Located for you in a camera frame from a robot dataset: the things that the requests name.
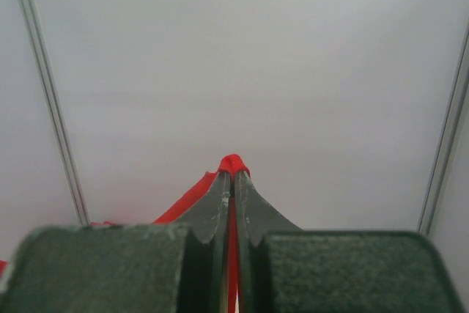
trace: textured rubber surface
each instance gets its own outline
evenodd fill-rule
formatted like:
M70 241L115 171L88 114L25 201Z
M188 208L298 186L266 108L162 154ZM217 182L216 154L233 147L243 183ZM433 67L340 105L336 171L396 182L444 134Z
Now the textured rubber surface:
M176 312L188 228L51 228L10 263L1 313Z
M249 174L249 170L239 155L227 155L221 160L218 171L219 173L207 172L197 184L153 222L154 224L166 224L176 220L187 222L192 225L191 229L197 237L197 239L191 238L189 246L186 246L187 252L182 272L184 279L180 285L180 290L184 293L179 298L178 312L185 312L185 310L202 312L204 309L214 310L215 306L217 306L216 311L218 312L220 304L226 305L227 285L229 291L228 311L229 313L235 312L237 297L236 229L234 224L228 228L226 222L230 175L235 175L239 171ZM224 181L215 185L217 175L220 178L222 174L224 174L222 177ZM234 208L231 209L230 216L230 221L233 222L235 219ZM114 225L108 221L92 224L95 226ZM228 239L230 243L229 267L226 268Z
M432 245L406 232L265 239L276 312L463 312Z

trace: gray metal rod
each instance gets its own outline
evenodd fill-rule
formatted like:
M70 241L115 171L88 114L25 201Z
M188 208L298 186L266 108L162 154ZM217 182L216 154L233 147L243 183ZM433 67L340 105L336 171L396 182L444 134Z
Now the gray metal rod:
M454 137L456 135L459 118L461 117L462 106L468 90L469 82L469 27L466 30L461 57L454 80L451 97L446 111L443 131L437 149L437 155L432 168L432 174L426 192L424 207L422 209L418 231L428 235L435 215L438 199L441 197L443 181L446 178L449 156L451 149L455 146Z
M72 151L70 149L70 143L65 130L57 93L53 85L51 67L45 51L44 40L40 31L39 21L37 19L37 12L32 0L19 0L19 2L21 9L23 10L37 68L43 83L45 98L51 114L53 128L59 144L60 155L64 164L65 174L67 175L68 185L70 186L70 193L73 198L76 214L80 223L82 225L87 225L89 224L88 212L86 210L80 183L78 181L76 167L73 162Z

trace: red cloth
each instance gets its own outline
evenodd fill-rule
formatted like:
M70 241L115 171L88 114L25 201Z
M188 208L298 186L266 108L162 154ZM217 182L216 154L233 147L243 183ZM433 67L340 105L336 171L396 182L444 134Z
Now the red cloth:
M5 269L6 266L7 266L7 262L0 260L0 276L1 276L1 272Z
M247 172L249 169L244 165L237 154L227 155L220 162L218 172L228 172L231 175L232 183L235 181L237 172ZM182 195L162 216L153 221L153 224L170 223L179 218L187 209L192 207L202 196L204 196L213 183L217 173L206 172L202 179L198 181L189 191ZM112 225L109 221L104 223L92 223L92 225ZM233 199L230 199L229 211L229 241L228 241L228 313L234 313L236 307L237 279L238 279L238 258L237 258L237 231L236 231L236 211ZM7 263L0 261L0 275Z

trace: metal frame bar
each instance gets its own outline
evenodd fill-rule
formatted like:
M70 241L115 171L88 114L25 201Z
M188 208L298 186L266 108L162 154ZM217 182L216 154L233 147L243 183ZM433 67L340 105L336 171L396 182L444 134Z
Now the metal frame bar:
M441 197L443 190L443 182L446 178L446 171L454 146L454 137L456 136L459 118L461 117L462 106L465 100L469 83L469 27L463 42L461 56L457 69L456 78L454 80L453 89L446 111L443 130L440 142L437 147L437 155L433 163L432 173L429 185L426 191L424 206L420 220L418 222L418 231L421 234L429 235L432 221L435 216L435 210L438 199Z
M70 193L72 194L78 220L82 225L89 224L88 212L81 192L78 175L73 161L70 143L65 130L57 93L53 84L51 66L49 65L47 53L45 50L44 39L40 31L40 25L37 17L37 11L33 0L19 0L23 16L31 40L34 57L37 68L43 83L45 98L48 104L48 110L51 114L54 132L59 144L60 155L64 164L65 174L67 175Z
M450 154L449 154L449 159L448 159L448 169L444 175L443 182L441 185L441 197L438 197L438 200L435 203L435 214L433 216L432 223L430 224L429 227L429 234L428 236L433 239L435 235L435 230L438 228L439 223L438 219L440 216L441 212L441 207L443 206L443 203L445 202L445 193L446 193L446 187L448 187L448 183L450 182L450 176L451 176L451 170L453 169L453 162L454 159L457 156L458 153L458 146L461 138L464 138L462 136L462 133L465 129L465 124L468 123L468 114L469 114L469 98L464 100L464 103L462 104L462 111L461 111L461 116L459 118L459 124L456 129L456 134L454 136L454 142L453 142L453 147L451 148Z

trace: white backdrop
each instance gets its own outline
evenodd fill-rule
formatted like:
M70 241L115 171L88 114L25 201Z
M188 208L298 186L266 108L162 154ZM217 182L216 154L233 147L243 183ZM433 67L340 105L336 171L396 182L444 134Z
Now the white backdrop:
M18 0L0 0L0 259L45 224L77 224Z
M35 0L93 221L221 157L305 228L416 229L468 0Z

